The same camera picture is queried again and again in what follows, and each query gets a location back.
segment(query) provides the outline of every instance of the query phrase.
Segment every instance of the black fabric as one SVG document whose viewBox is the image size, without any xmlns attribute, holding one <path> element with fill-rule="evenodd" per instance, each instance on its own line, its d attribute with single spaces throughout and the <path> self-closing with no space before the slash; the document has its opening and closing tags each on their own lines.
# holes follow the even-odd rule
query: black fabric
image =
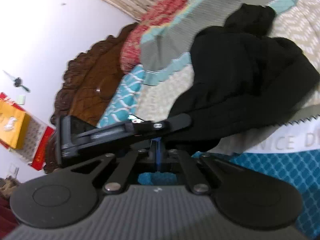
<svg viewBox="0 0 320 240">
<path fill-rule="evenodd" d="M 274 17 L 270 7 L 243 4 L 224 27 L 197 34 L 194 84 L 169 114 L 188 113 L 193 124 L 164 138 L 168 148 L 206 151 L 220 138 L 275 124 L 316 86 L 319 73 L 294 42 L 264 36 Z"/>
</svg>

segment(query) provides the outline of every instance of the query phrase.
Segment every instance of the black device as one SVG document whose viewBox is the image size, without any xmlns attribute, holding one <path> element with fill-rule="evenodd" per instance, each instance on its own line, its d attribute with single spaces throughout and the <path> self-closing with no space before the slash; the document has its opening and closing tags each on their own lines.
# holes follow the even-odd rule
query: black device
<svg viewBox="0 0 320 240">
<path fill-rule="evenodd" d="M 66 168 L 19 186 L 10 205 L 21 226 L 6 239 L 306 239 L 292 226 L 302 210 L 293 186 L 146 141 L 188 127 L 186 114 L 139 120 L 95 129 L 62 117 L 57 153 Z M 149 149 L 109 150 L 139 141 Z M 67 165 L 83 158 L 91 159 Z M 176 174 L 177 185 L 138 184 L 139 174 L 155 171 Z"/>
</svg>

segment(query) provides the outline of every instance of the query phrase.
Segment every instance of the bed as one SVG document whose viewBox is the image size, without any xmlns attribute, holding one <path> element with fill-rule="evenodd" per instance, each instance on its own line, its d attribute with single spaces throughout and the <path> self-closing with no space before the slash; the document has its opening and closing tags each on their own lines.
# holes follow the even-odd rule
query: bed
<svg viewBox="0 0 320 240">
<path fill-rule="evenodd" d="M 121 86 L 123 72 L 132 75 L 132 71 L 136 71 L 137 64 L 142 64 L 140 67 L 143 69 L 143 76 L 137 76 L 139 80 L 141 79 L 140 85 L 132 94 L 135 99 L 127 114 L 135 114 L 145 120 L 165 119 L 177 97 L 192 86 L 193 68 L 188 51 L 194 35 L 207 26 L 222 25 L 224 19 L 242 3 L 271 6 L 276 11 L 277 17 L 269 36 L 281 36 L 293 40 L 313 66 L 320 71 L 320 0 L 179 0 L 179 2 L 179 6 L 173 8 L 167 17 L 163 15 L 163 10 L 155 6 L 155 10 L 147 13 L 137 27 L 136 25 L 125 27 L 118 38 L 111 37 L 97 43 L 99 45 L 94 45 L 89 52 L 80 54 L 77 59 L 71 61 L 64 77 L 63 89 L 57 95 L 52 123 L 54 124 L 55 117 L 59 114 L 73 114 L 98 127 L 122 121 L 125 115 L 118 115 L 116 98 L 119 99 L 123 95 L 117 87 L 118 84 Z M 163 9 L 167 4 L 164 2 L 161 6 Z M 99 64 L 94 62 L 98 62 L 98 57 L 108 54 L 113 49 L 116 50 L 114 58 L 116 67 L 112 64 L 110 68 L 116 70 L 114 74 L 116 82 L 109 80 L 108 93 L 101 97 L 96 94 L 99 90 L 97 87 L 89 86 L 89 79 L 95 80 L 97 77 L 94 75 L 99 74 L 94 83 L 102 82 L 100 79 L 103 77 L 99 72 L 101 67 L 100 70 L 94 70 L 96 67 L 99 68 Z M 92 61 L 90 67 L 86 64 L 89 61 Z M 90 108 L 86 108 L 88 103 L 84 102 L 90 102 Z M 294 124 L 296 130 L 304 129 L 308 133 L 307 128 L 301 125 L 301 120 L 306 121 L 308 126 L 308 120 L 311 120 L 310 123 L 312 119 L 317 121 L 319 115 L 320 87 L 317 87 L 305 104 L 290 117 L 288 123 L 271 127 L 272 131 L 268 132 L 274 133 L 275 130 L 281 130 L 279 127 L 290 127 Z M 290 132 L 292 132 L 290 129 L 283 131 L 286 135 Z M 313 149 L 302 147 L 296 151 L 277 152 L 270 149 L 259 152 L 252 151 L 249 147 L 252 143 L 251 137 L 252 133 L 244 132 L 224 138 L 212 152 L 219 154 L 228 151 L 230 156 L 224 158 L 229 161 L 283 179 L 297 187 L 303 196 L 304 210 L 298 218 L 296 227 L 310 239 L 314 239 L 320 234 L 319 146 L 316 145 Z M 240 141 L 246 141 L 248 144 L 236 150 Z M 263 139 L 255 142 L 259 143 L 263 143 Z M 226 146 L 231 144 L 235 147 L 226 150 Z M 47 147 L 45 170 L 52 172 L 55 168 L 57 165 L 54 159 L 53 137 Z"/>
</svg>

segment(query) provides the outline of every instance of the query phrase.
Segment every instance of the wooden headboard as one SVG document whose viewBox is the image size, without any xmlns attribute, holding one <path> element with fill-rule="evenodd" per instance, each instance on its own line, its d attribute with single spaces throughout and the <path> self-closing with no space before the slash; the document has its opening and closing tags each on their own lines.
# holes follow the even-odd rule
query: wooden headboard
<svg viewBox="0 0 320 240">
<path fill-rule="evenodd" d="M 55 125 L 60 115 L 71 114 L 96 125 L 107 108 L 124 73 L 120 69 L 121 48 L 137 23 L 124 27 L 118 37 L 109 35 L 94 44 L 86 53 L 80 53 L 68 62 L 62 89 L 57 93 L 54 114 Z M 44 170 L 50 173 L 58 168 L 55 160 L 55 135 L 49 140 L 45 153 Z"/>
</svg>

